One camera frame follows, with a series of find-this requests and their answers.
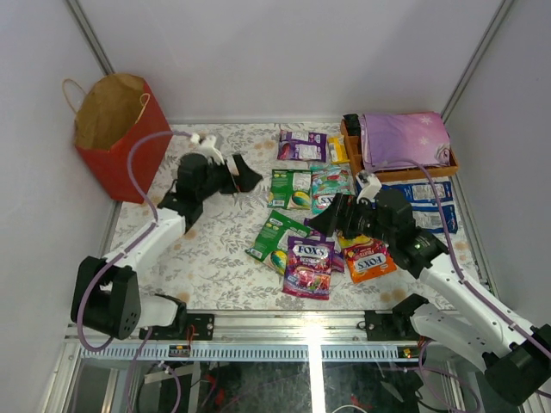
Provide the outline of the green white snack packet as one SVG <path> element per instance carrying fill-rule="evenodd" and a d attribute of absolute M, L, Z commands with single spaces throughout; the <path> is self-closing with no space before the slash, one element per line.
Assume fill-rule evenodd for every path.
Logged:
<path fill-rule="evenodd" d="M 352 194 L 352 175 L 344 164 L 313 165 L 312 212 L 322 213 L 333 201 L 336 194 Z"/>

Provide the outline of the purple snack packet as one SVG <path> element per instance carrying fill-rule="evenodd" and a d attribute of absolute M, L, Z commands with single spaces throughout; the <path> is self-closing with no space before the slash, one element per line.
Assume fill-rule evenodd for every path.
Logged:
<path fill-rule="evenodd" d="M 324 163 L 327 160 L 327 135 L 317 132 L 281 130 L 277 158 L 279 160 Z"/>
<path fill-rule="evenodd" d="M 310 234 L 308 235 L 308 239 L 313 239 L 316 241 L 321 241 L 323 243 L 333 243 L 333 254 L 331 259 L 331 268 L 333 271 L 343 273 L 344 272 L 344 255 L 341 250 L 340 244 L 338 240 L 335 238 L 335 236 L 327 237 L 320 233 L 317 230 L 314 230 L 310 225 L 310 219 L 304 219 L 303 221 L 304 226 L 308 227 L 310 230 Z"/>

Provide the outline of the green yellow snack bag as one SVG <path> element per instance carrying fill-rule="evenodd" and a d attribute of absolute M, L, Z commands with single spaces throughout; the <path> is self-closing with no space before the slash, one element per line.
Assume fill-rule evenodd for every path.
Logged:
<path fill-rule="evenodd" d="M 272 170 L 268 207 L 286 210 L 311 208 L 310 170 Z"/>

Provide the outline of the colourful snack packet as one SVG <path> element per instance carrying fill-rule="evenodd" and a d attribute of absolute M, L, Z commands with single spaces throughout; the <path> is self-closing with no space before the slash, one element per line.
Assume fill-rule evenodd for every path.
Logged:
<path fill-rule="evenodd" d="M 328 300 L 334 243 L 289 237 L 282 291 L 295 297 Z"/>

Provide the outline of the orange Fox's candy bag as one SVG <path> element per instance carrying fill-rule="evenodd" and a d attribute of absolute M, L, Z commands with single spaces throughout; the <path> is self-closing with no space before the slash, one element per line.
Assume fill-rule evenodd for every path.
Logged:
<path fill-rule="evenodd" d="M 387 246 L 380 240 L 363 235 L 351 239 L 339 235 L 337 240 L 350 278 L 355 284 L 390 274 L 397 269 Z"/>

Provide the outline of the yellow snack packet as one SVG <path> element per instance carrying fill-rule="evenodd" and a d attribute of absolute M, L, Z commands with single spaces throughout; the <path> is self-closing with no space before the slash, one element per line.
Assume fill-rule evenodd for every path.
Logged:
<path fill-rule="evenodd" d="M 327 145 L 332 164 L 344 164 L 350 161 L 344 145 L 343 135 L 328 137 Z"/>

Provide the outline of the blue chips bag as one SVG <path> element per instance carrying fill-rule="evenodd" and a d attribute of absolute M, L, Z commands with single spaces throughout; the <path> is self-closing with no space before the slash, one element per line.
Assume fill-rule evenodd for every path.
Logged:
<path fill-rule="evenodd" d="M 457 233 L 458 218 L 455 212 L 451 181 L 435 182 L 435 187 L 440 197 L 448 231 L 449 233 Z M 397 189 L 405 196 L 406 200 L 412 204 L 413 217 L 419 226 L 432 233 L 444 233 L 443 221 L 440 217 L 432 188 L 428 182 L 383 184 L 382 188 Z"/>

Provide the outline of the red paper bag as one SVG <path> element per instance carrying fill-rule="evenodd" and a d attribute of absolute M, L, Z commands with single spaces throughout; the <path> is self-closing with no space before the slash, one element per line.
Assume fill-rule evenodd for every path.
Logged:
<path fill-rule="evenodd" d="M 142 191 L 152 185 L 170 143 L 170 126 L 142 77 L 115 73 L 86 92 L 66 78 L 62 91 L 75 115 L 75 148 L 112 200 L 142 203 L 132 184 L 127 157 L 133 154 L 134 180 Z"/>

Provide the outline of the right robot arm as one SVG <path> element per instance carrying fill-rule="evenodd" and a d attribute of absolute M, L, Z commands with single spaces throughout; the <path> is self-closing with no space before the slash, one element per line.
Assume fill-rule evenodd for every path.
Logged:
<path fill-rule="evenodd" d="M 419 296 L 403 301 L 407 310 L 393 317 L 402 339 L 421 336 L 440 342 L 477 367 L 507 403 L 522 405 L 550 378 L 550 326 L 534 326 L 516 314 L 458 264 L 451 247 L 419 226 L 412 206 L 395 189 L 373 199 L 336 194 L 310 221 L 330 236 L 360 235 L 386 244 L 394 262 L 444 297 L 460 314 L 445 316 Z"/>

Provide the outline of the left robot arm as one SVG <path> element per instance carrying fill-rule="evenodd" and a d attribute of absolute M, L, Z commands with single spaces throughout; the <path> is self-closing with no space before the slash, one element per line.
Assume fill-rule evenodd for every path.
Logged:
<path fill-rule="evenodd" d="M 186 303 L 162 293 L 141 293 L 138 276 L 192 228 L 204 200 L 214 194 L 249 193 L 262 179 L 239 154 L 220 164 L 199 153 L 183 156 L 152 221 L 119 249 L 81 261 L 71 307 L 77 333 L 89 328 L 117 340 L 134 331 L 140 338 L 183 339 L 191 331 Z"/>

